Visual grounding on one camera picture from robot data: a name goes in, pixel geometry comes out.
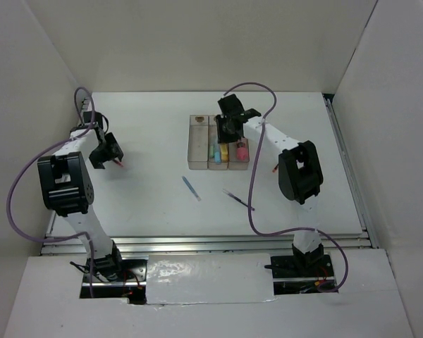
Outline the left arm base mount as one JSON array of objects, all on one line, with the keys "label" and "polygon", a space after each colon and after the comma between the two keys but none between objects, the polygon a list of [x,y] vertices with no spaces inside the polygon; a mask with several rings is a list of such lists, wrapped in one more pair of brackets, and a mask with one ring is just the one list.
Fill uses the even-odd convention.
[{"label": "left arm base mount", "polygon": [[90,259],[81,265],[70,262],[82,273],[79,296],[91,299],[91,290],[95,299],[126,299],[134,305],[147,303],[147,259],[123,258],[116,267],[100,268],[95,266],[90,274]]}]

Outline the light blue highlighter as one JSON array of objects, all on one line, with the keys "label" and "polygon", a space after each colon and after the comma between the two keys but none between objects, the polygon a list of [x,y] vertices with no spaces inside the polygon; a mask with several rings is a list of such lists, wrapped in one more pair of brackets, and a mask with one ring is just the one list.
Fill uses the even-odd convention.
[{"label": "light blue highlighter", "polygon": [[220,151],[214,152],[214,162],[215,163],[221,163],[221,152]]}]

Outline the pink capped pen bundle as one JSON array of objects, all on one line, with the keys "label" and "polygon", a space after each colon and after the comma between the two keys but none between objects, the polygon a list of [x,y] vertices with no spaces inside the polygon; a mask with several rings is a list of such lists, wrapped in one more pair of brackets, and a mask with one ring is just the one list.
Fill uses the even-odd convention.
[{"label": "pink capped pen bundle", "polygon": [[245,138],[236,142],[236,158],[239,161],[246,161],[249,158],[249,151],[247,148],[247,140]]}]

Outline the yellow highlighter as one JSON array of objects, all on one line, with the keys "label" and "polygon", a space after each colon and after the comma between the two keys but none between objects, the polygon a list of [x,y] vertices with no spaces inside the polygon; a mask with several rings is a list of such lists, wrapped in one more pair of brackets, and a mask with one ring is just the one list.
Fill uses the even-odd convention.
[{"label": "yellow highlighter", "polygon": [[223,163],[228,162],[229,161],[228,145],[226,144],[226,148],[224,149],[220,147],[220,152],[221,152],[221,161]]}]

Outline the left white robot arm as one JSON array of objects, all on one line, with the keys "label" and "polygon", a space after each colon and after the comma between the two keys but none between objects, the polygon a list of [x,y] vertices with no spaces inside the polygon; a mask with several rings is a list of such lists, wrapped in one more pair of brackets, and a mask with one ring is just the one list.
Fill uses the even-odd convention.
[{"label": "left white robot arm", "polygon": [[37,160],[42,197],[49,210],[80,234],[87,251],[85,270],[115,282],[124,275],[125,263],[92,207],[94,187],[87,164],[103,170],[106,162],[120,163],[123,151],[103,114],[85,111],[83,119],[71,130],[69,142]]}]

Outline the pink blue pen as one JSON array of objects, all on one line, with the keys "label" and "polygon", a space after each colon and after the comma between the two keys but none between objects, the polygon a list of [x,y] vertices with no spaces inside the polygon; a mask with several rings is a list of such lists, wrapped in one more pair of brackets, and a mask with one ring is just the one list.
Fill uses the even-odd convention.
[{"label": "pink blue pen", "polygon": [[119,160],[114,159],[114,163],[123,168],[123,164]]}]

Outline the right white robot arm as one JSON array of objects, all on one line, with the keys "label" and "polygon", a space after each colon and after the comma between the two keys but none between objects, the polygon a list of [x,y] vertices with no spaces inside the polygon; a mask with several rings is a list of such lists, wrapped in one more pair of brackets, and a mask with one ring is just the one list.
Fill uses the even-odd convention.
[{"label": "right white robot arm", "polygon": [[[257,150],[248,192],[247,214],[255,234],[273,237],[292,232],[293,267],[301,276],[311,275],[324,255],[320,232],[317,227],[317,196],[324,176],[317,148],[311,141],[299,142],[266,121],[257,110],[244,109],[239,98],[230,94],[218,100],[221,113],[216,116],[218,142],[228,144],[244,138],[257,141]],[[266,149],[278,162],[278,187],[282,195],[300,206],[300,226],[278,232],[264,233],[256,229],[252,217],[252,195],[257,164],[262,149]]]}]

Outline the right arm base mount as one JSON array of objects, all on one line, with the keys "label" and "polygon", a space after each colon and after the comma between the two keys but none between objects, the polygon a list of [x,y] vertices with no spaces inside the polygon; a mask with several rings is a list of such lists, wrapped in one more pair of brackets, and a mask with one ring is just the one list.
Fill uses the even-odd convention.
[{"label": "right arm base mount", "polygon": [[282,278],[324,278],[334,276],[330,255],[324,253],[320,244],[312,253],[301,253],[293,246],[289,256],[272,256],[270,263],[264,266],[270,270],[274,279]]}]

